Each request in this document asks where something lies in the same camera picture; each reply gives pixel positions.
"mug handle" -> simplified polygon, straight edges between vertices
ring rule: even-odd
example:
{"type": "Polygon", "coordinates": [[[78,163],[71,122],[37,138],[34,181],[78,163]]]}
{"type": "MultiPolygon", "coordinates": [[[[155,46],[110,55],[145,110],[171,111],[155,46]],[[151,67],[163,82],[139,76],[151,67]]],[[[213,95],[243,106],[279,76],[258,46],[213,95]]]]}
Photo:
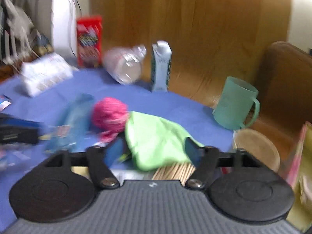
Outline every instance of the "mug handle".
{"type": "Polygon", "coordinates": [[[258,118],[259,111],[260,111],[260,103],[259,103],[259,101],[256,98],[253,98],[253,101],[255,102],[255,112],[254,112],[254,114],[252,116],[252,119],[251,119],[251,121],[247,125],[244,125],[242,123],[241,124],[241,128],[250,127],[255,122],[255,120],[258,118]]]}

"gray ribbed plastic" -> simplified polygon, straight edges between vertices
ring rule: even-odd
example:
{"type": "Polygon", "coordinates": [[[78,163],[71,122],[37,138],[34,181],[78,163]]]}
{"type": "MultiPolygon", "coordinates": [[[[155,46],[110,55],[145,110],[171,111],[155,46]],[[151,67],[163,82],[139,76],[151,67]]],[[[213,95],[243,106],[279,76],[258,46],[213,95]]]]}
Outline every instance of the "gray ribbed plastic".
{"type": "Polygon", "coordinates": [[[250,225],[213,208],[200,191],[180,181],[127,180],[102,191],[81,215],[58,223],[17,220],[4,234],[299,234],[287,221],[250,225]]]}

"wooden skewer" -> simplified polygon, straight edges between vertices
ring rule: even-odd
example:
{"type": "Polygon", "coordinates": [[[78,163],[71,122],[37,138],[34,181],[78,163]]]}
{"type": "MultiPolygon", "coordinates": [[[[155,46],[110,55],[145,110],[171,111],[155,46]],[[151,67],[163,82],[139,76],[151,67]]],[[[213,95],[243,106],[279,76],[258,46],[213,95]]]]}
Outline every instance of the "wooden skewer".
{"type": "Polygon", "coordinates": [[[193,174],[193,172],[195,171],[195,167],[192,165],[189,172],[187,173],[187,175],[185,176],[185,180],[184,183],[186,183],[186,181],[190,178],[190,176],[193,174]]]}
{"type": "Polygon", "coordinates": [[[157,177],[158,173],[160,172],[160,168],[158,168],[156,170],[156,172],[154,173],[153,177],[152,177],[152,180],[155,180],[155,178],[157,177]]]}
{"type": "Polygon", "coordinates": [[[184,174],[184,176],[182,178],[182,181],[181,181],[183,185],[185,184],[185,182],[187,181],[188,177],[190,176],[189,174],[190,174],[191,168],[192,168],[192,164],[189,163],[188,166],[187,166],[187,169],[185,171],[185,174],[184,174]]]}
{"type": "Polygon", "coordinates": [[[181,166],[180,164],[175,164],[174,169],[173,169],[173,171],[170,173],[170,176],[169,176],[169,179],[170,179],[170,180],[177,179],[177,178],[176,178],[176,173],[177,173],[177,171],[179,170],[180,166],[181,166]]]}
{"type": "Polygon", "coordinates": [[[165,171],[165,168],[159,168],[160,171],[158,172],[158,175],[155,177],[155,180],[161,180],[163,173],[165,171]]]}
{"type": "Polygon", "coordinates": [[[164,166],[164,167],[161,168],[161,172],[160,172],[160,174],[159,174],[158,179],[163,180],[163,177],[164,177],[164,175],[165,175],[165,173],[166,173],[166,169],[167,169],[167,166],[164,166]]]}
{"type": "Polygon", "coordinates": [[[174,163],[173,165],[170,166],[169,170],[166,172],[165,174],[165,179],[167,180],[171,180],[172,179],[172,173],[174,174],[175,173],[175,167],[178,166],[179,164],[178,163],[174,163]]]}
{"type": "Polygon", "coordinates": [[[172,169],[174,168],[174,165],[175,165],[175,164],[166,166],[166,172],[165,172],[165,174],[164,174],[164,177],[165,177],[165,178],[166,178],[166,177],[168,176],[168,174],[172,171],[172,169]]]}
{"type": "Polygon", "coordinates": [[[186,169],[187,169],[187,163],[184,163],[184,164],[183,164],[182,171],[181,171],[181,173],[180,173],[180,177],[179,177],[179,180],[181,181],[181,184],[182,184],[182,185],[183,185],[183,177],[184,177],[184,175],[185,175],[186,169]]]}
{"type": "Polygon", "coordinates": [[[177,172],[177,179],[181,181],[183,174],[185,172],[185,164],[180,165],[180,168],[177,172]]]}

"teal plastic mug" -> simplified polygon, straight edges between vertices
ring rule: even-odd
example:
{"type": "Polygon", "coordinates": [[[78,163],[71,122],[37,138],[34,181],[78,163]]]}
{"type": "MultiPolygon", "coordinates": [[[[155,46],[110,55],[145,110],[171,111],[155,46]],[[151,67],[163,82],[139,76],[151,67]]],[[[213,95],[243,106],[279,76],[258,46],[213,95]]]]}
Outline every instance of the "teal plastic mug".
{"type": "Polygon", "coordinates": [[[216,122],[230,130],[249,127],[255,122],[260,111],[260,103],[256,99],[257,95],[258,90],[251,84],[229,76],[222,90],[219,103],[213,111],[216,122]],[[254,103],[253,117],[245,125],[244,121],[254,103]]]}

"metal screw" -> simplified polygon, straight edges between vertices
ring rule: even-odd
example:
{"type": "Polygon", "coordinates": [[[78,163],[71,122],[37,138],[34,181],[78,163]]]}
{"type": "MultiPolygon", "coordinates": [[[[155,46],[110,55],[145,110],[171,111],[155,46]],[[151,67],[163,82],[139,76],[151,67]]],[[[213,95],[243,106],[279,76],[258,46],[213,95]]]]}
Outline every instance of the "metal screw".
{"type": "Polygon", "coordinates": [[[191,188],[199,188],[202,186],[202,182],[198,179],[190,179],[188,180],[188,186],[191,188]]]}
{"type": "Polygon", "coordinates": [[[106,187],[112,187],[117,184],[117,179],[115,178],[105,178],[101,181],[101,185],[106,187]]]}

